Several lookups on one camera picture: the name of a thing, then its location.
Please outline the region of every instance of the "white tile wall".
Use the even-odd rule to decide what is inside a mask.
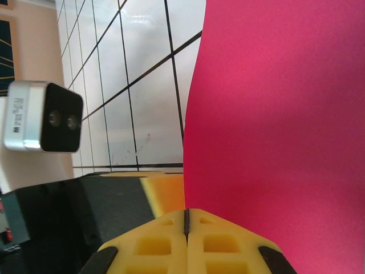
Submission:
[[[179,84],[179,95],[181,103],[182,123],[184,127],[190,84],[194,73],[194,67],[191,64],[196,63],[199,45],[200,38],[175,56],[177,82]]]
[[[82,168],[74,168],[74,177],[75,178],[81,177],[82,175],[83,175]]]
[[[164,0],[57,0],[65,86],[84,99],[75,176],[182,171],[205,1],[166,3],[169,22]]]
[[[171,53],[164,1],[127,1],[120,12],[129,81]]]
[[[66,11],[66,22],[68,28],[68,36],[70,37],[72,29],[75,26],[77,13],[75,0],[64,0],[64,9]]]
[[[205,0],[167,0],[174,49],[201,31]]]
[[[80,42],[82,50],[82,60],[86,61],[91,51],[96,45],[96,32],[92,0],[85,0],[79,15]]]
[[[171,60],[131,87],[140,164],[182,163],[183,142]]]
[[[118,18],[114,20],[107,30],[98,48],[104,100],[108,100],[127,86],[124,49],[121,40],[120,20]]]

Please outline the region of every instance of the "black camera front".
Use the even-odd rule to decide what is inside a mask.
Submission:
[[[82,97],[50,83],[44,102],[40,145],[46,152],[76,152],[80,146]]]

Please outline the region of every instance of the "camera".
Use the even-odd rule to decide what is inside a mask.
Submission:
[[[9,86],[3,142],[23,152],[76,152],[82,97],[55,83],[14,81]]]

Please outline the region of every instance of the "beige wall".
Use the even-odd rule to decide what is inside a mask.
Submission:
[[[63,86],[56,10],[14,0],[14,10],[0,9],[0,14],[15,19],[21,79]],[[73,176],[71,155],[62,155],[62,160]]]

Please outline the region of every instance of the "camera lens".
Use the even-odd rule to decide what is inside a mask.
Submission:
[[[54,127],[58,127],[59,123],[61,122],[61,115],[57,110],[54,110],[48,116],[48,121]]]
[[[74,117],[73,115],[68,117],[67,126],[69,127],[70,130],[74,130],[77,127],[77,125],[78,121],[76,120],[76,117]]]

